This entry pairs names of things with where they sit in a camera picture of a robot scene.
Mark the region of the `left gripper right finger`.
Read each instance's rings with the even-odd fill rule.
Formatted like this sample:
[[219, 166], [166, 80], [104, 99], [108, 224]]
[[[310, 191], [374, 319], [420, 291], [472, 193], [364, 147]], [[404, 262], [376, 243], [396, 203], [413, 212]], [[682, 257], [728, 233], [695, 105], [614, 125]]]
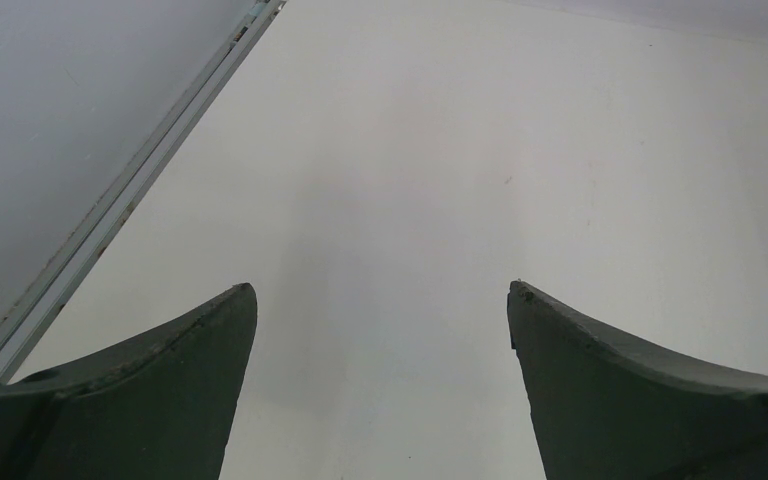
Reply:
[[507, 318], [549, 479], [768, 479], [768, 376], [656, 345], [522, 281]]

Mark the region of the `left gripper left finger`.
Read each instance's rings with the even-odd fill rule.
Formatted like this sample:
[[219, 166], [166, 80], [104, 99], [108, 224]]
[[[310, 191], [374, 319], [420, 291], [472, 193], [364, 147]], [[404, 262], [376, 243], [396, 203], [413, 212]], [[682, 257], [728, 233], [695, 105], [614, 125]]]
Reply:
[[0, 479], [216, 479], [257, 326], [239, 284], [88, 356], [0, 384]]

